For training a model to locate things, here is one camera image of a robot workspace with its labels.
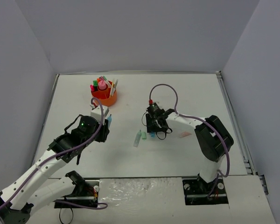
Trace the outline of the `light blue highlighter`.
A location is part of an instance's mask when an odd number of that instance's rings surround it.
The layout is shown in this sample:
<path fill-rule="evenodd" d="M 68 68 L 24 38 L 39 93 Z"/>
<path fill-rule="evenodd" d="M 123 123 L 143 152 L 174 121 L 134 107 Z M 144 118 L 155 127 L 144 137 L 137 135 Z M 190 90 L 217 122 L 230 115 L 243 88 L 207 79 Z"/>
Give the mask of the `light blue highlighter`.
<path fill-rule="evenodd" d="M 108 120 L 108 128 L 110 128 L 110 125 L 111 125 L 111 122 L 112 122 L 112 115 L 111 114 L 109 115 L 107 120 Z"/>

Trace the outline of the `yellow thin pen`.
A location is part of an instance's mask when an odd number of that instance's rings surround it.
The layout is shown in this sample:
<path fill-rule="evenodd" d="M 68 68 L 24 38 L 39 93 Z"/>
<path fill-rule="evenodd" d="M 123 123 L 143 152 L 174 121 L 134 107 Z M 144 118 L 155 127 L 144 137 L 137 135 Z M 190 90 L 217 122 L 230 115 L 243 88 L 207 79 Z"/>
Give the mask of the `yellow thin pen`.
<path fill-rule="evenodd" d="M 118 80 L 116 79 L 116 80 L 115 80 L 114 89 L 113 89 L 113 95 L 114 95 L 114 93 L 115 93 L 115 90 L 116 90 L 117 84 L 118 84 Z"/>

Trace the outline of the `pink-capped black highlighter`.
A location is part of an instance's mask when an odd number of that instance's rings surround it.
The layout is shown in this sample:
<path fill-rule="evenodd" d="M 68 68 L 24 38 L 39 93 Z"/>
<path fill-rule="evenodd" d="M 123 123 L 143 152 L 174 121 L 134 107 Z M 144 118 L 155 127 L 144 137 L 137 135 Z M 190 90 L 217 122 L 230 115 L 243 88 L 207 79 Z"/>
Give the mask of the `pink-capped black highlighter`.
<path fill-rule="evenodd" d="M 91 92 L 95 91 L 95 88 L 94 88 L 94 86 L 92 84 L 90 85 L 90 89 L 91 89 Z"/>

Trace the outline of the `pink-capped clear bottle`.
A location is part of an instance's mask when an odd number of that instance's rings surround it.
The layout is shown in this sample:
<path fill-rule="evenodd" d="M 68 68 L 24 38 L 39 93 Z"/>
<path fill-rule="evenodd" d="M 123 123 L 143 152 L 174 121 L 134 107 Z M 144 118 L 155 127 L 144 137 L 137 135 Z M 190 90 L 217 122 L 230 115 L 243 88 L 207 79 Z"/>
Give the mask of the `pink-capped clear bottle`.
<path fill-rule="evenodd" d="M 106 82 L 104 80 L 101 80 L 98 82 L 98 89 L 100 91 L 104 91 L 108 89 L 108 85 L 106 84 Z"/>

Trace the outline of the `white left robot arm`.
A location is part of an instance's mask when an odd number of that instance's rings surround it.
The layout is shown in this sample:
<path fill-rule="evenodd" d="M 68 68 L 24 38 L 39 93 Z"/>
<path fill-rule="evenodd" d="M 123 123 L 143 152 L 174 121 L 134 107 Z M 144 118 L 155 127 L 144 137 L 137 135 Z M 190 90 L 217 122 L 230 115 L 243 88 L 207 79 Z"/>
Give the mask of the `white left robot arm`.
<path fill-rule="evenodd" d="M 80 159 L 82 151 L 92 142 L 105 142 L 109 134 L 110 119 L 102 116 L 78 115 L 77 128 L 58 136 L 42 157 L 14 183 L 0 191 L 0 222 L 25 224 L 45 205 L 56 202 L 59 206 L 102 210 L 98 192 L 79 173 L 70 171 L 59 181 L 46 187 L 42 185 L 59 169 L 74 158 Z"/>

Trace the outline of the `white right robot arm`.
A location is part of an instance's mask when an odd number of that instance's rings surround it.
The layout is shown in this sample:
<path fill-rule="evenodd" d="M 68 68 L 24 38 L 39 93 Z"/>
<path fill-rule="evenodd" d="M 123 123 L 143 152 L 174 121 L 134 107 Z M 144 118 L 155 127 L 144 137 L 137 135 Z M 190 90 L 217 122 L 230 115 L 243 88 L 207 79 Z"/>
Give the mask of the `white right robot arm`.
<path fill-rule="evenodd" d="M 195 134 L 202 154 L 203 166 L 199 172 L 198 188 L 208 193 L 214 188 L 214 180 L 219 171 L 223 158 L 227 160 L 224 176 L 230 171 L 229 151 L 234 140 L 221 120 L 212 115 L 208 118 L 191 117 L 175 112 L 174 109 L 164 110 L 156 102 L 150 102 L 146 109 L 146 127 L 148 133 L 162 133 L 166 137 L 174 130 Z"/>

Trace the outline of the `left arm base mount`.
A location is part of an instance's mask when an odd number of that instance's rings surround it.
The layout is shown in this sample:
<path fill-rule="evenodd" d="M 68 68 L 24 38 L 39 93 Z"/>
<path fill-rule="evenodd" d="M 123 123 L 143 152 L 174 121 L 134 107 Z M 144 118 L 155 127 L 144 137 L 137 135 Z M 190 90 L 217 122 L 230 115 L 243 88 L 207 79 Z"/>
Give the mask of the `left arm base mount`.
<path fill-rule="evenodd" d="M 75 188 L 73 193 L 59 198 L 58 201 L 75 204 L 54 203 L 54 208 L 59 209 L 59 222 L 61 224 L 71 224 L 74 218 L 74 209 L 80 208 L 77 205 L 97 208 L 99 190 L 98 180 L 86 180 L 83 187 Z"/>

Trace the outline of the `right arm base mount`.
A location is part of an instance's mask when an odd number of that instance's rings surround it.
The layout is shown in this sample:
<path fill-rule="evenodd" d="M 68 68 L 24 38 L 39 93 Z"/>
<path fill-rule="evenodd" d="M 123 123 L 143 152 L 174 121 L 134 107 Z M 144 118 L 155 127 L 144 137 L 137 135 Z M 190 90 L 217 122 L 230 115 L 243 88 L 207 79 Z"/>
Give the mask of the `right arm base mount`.
<path fill-rule="evenodd" d="M 185 205 L 218 205 L 228 204 L 228 197 L 222 178 L 214 182 L 205 183 L 197 177 L 183 179 L 182 186 L 184 192 Z"/>

